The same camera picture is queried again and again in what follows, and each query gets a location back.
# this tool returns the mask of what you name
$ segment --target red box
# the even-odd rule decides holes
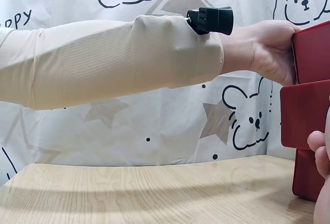
[[[281,142],[296,148],[292,191],[316,201],[324,178],[307,144],[308,135],[325,130],[330,106],[330,21],[297,32],[292,37],[298,84],[280,91]]]

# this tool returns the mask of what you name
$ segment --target person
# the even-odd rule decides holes
[[[315,205],[314,224],[326,224],[330,222],[330,115],[327,115],[325,133],[314,131],[309,135],[307,142],[315,152],[317,169],[325,178]]]
[[[235,27],[230,36],[198,36],[183,17],[144,15],[132,22],[82,21],[32,31],[0,27],[0,101],[62,108],[203,83],[239,70],[292,85],[291,37],[299,30],[288,21],[267,20]],[[308,137],[326,178],[315,224],[330,219],[329,129]]]

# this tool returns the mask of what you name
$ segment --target red folder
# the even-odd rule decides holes
[[[330,22],[297,32],[292,46],[297,84],[280,91],[281,142],[296,148],[293,193],[316,201],[324,179],[307,137],[315,130],[324,132],[330,106]]]

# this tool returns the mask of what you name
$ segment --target hand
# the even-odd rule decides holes
[[[325,133],[314,131],[309,135],[307,142],[315,152],[317,169],[320,175],[325,178],[324,186],[315,206],[314,223],[326,224],[330,220],[330,113],[327,116]]]
[[[222,73],[254,71],[283,86],[295,83],[292,35],[300,29],[288,21],[267,20],[238,27],[221,35],[224,46]]]

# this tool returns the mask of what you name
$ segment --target beige sleeve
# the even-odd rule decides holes
[[[210,81],[222,70],[218,34],[183,17],[82,21],[9,30],[0,44],[0,101],[55,109]]]

